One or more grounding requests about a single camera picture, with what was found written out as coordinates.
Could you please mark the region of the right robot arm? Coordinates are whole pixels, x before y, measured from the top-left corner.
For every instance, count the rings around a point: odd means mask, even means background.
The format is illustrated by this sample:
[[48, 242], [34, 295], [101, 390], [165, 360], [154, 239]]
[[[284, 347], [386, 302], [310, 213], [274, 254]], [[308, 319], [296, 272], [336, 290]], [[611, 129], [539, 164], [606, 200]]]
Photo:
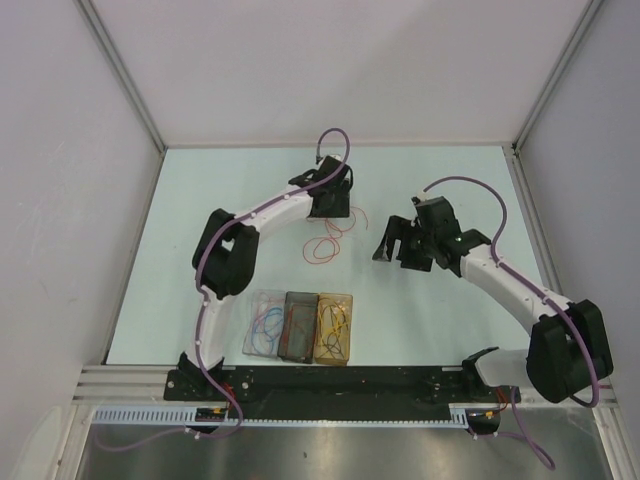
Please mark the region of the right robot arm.
[[524, 350], [488, 347], [467, 357], [463, 393], [484, 401], [497, 387], [525, 387], [560, 403], [591, 388], [597, 398], [600, 381], [614, 370], [599, 307], [529, 280], [498, 257], [486, 235], [462, 230], [444, 197], [412, 201], [415, 218], [391, 216], [373, 260], [397, 259], [402, 268], [423, 272], [449, 270], [488, 294], [529, 336]]

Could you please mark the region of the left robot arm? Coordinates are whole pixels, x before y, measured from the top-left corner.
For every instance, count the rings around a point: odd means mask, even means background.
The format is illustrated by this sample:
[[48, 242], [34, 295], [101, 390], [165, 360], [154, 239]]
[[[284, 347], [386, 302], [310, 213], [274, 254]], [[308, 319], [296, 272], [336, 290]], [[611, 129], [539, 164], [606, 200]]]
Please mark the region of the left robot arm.
[[226, 332], [237, 297], [248, 287], [260, 242], [292, 222], [342, 218], [353, 187], [351, 167], [334, 156], [289, 180], [284, 190], [244, 212], [217, 209], [210, 215], [194, 252], [196, 290], [202, 303], [194, 340], [179, 359], [177, 371], [197, 398], [214, 397], [221, 376]]

